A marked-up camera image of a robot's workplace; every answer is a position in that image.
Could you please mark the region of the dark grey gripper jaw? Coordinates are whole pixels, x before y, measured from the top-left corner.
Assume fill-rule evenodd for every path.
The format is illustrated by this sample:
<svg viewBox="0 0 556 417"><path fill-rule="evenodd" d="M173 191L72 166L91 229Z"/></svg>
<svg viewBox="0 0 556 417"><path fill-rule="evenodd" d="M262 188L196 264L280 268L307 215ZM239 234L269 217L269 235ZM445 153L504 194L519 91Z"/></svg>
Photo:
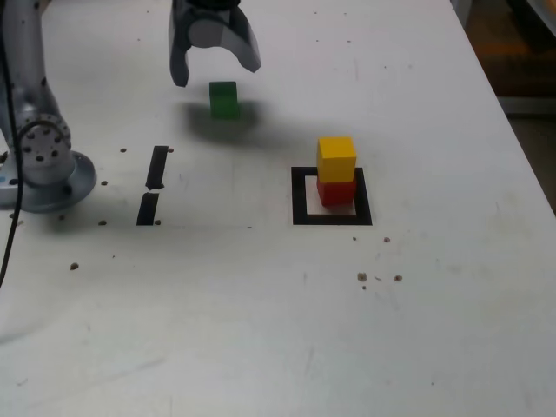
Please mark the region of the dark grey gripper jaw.
<svg viewBox="0 0 556 417"><path fill-rule="evenodd" d="M189 81L187 53L192 43L189 29L195 20L190 1L172 2L169 15L169 70L174 84L185 88Z"/></svg>

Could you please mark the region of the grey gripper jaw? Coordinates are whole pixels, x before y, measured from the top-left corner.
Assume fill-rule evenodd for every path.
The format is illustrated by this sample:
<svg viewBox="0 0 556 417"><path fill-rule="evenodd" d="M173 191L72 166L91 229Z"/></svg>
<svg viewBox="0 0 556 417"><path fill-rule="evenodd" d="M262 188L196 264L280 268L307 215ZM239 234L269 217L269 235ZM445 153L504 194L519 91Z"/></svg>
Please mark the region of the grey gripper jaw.
<svg viewBox="0 0 556 417"><path fill-rule="evenodd" d="M189 27L189 41L196 48L222 48L252 73L261 67L255 34L239 7L202 13Z"/></svg>

